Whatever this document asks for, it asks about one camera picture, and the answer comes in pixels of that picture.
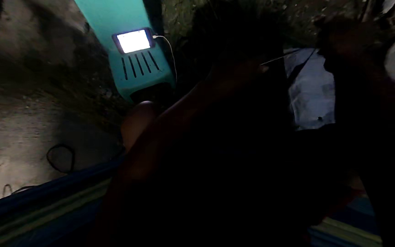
human arm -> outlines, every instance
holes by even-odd
[[[162,156],[188,130],[196,117],[211,104],[237,92],[266,69],[259,64],[259,60],[221,61],[204,81],[147,127],[109,186],[88,240],[90,246],[100,243],[114,246],[122,241],[118,237],[120,225],[129,224],[129,216],[137,217],[134,214],[144,213],[132,210],[133,204],[138,203],[134,201],[138,187],[158,170]]]
[[[373,56],[370,23],[329,23],[320,34],[325,67],[334,74],[336,122],[349,165],[359,172],[384,246],[395,246],[395,84]]]

smartphone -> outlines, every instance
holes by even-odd
[[[140,51],[155,46],[149,28],[114,34],[112,36],[118,51],[122,54]]]

white cable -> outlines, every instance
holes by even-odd
[[[167,41],[168,45],[170,46],[170,50],[172,51],[172,57],[173,57],[173,66],[175,67],[175,82],[178,83],[178,72],[176,71],[175,56],[173,55],[172,45],[170,44],[168,39],[166,37],[162,36],[162,35],[154,35],[152,37],[154,39],[159,38],[159,37],[164,38]]]
[[[268,62],[272,62],[272,61],[275,61],[275,60],[278,60],[278,59],[282,59],[282,58],[284,58],[284,57],[286,57],[286,56],[288,56],[288,55],[292,55],[292,54],[294,54],[294,53],[297,53],[297,52],[299,52],[300,50],[301,50],[301,49],[294,50],[294,51],[290,51],[290,52],[288,52],[287,54],[285,54],[285,55],[283,55],[283,56],[281,56],[281,57],[279,57],[279,58],[271,59],[271,60],[269,60],[269,61],[267,61],[267,62],[262,63],[261,65],[267,64]]]

hand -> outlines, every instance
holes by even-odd
[[[269,69],[268,66],[260,65],[262,62],[261,58],[242,61],[222,59],[213,65],[207,78],[200,84],[216,97],[229,96]]]
[[[336,72],[339,67],[346,67],[345,64],[359,63],[371,57],[368,51],[376,43],[379,33],[372,22],[357,23],[335,17],[330,21],[319,20],[315,25],[321,28],[317,46],[320,48],[318,53],[326,59],[326,70]]]

teal plastic stool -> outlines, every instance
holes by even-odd
[[[175,77],[153,31],[142,0],[75,0],[109,54],[115,86],[121,96],[133,102],[130,95],[138,90],[169,83],[175,88]],[[145,30],[151,47],[124,53],[118,34]]]

